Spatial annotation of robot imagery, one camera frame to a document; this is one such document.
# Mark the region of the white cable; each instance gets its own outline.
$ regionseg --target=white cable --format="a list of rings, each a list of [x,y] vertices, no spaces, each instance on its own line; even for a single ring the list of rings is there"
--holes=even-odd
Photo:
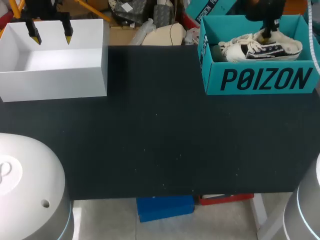
[[[314,34],[312,29],[312,5],[311,0],[307,0],[308,2],[308,25],[309,25],[309,43],[310,43],[310,53],[312,57],[313,64],[318,74],[320,75],[320,67],[316,58],[315,49],[314,49]]]

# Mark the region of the gray cylinder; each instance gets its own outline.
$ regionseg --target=gray cylinder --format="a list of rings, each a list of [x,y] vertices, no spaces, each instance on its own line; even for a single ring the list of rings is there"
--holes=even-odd
[[[285,207],[283,228],[290,240],[320,239],[319,159],[311,164]]]

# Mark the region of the sneaker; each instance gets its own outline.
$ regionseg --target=sneaker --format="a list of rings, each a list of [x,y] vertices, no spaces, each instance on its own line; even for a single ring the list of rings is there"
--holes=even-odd
[[[233,44],[236,44],[237,41],[239,40],[243,40],[243,39],[252,39],[254,37],[253,34],[245,34],[245,35],[242,35],[242,36],[238,36],[238,37],[235,37],[235,38],[232,38],[230,41],[221,41],[218,43],[220,49],[221,49],[221,53],[223,56],[226,56],[226,53],[227,53],[227,50],[230,46],[232,46]]]
[[[294,61],[302,49],[302,43],[294,40],[283,33],[272,31],[271,37],[265,44],[258,42],[263,30],[254,34],[252,38],[240,39],[229,46],[225,51],[228,62],[248,61]]]

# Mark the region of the white plastic bag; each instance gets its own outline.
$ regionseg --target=white plastic bag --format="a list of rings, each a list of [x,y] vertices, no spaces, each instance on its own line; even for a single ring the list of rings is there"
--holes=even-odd
[[[139,30],[135,33],[135,36],[129,43],[129,45],[141,45],[142,42],[145,40],[145,37],[148,33],[151,33],[153,30],[156,30],[156,25],[153,24],[154,20],[149,18]]]
[[[185,45],[198,45],[199,43],[200,28],[194,27],[186,31],[184,38]]]

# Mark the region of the black tabletop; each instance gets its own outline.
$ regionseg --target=black tabletop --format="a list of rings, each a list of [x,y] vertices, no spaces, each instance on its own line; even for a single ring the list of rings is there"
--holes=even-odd
[[[293,191],[320,152],[313,94],[207,96],[195,46],[109,47],[108,96],[0,104],[73,200]]]

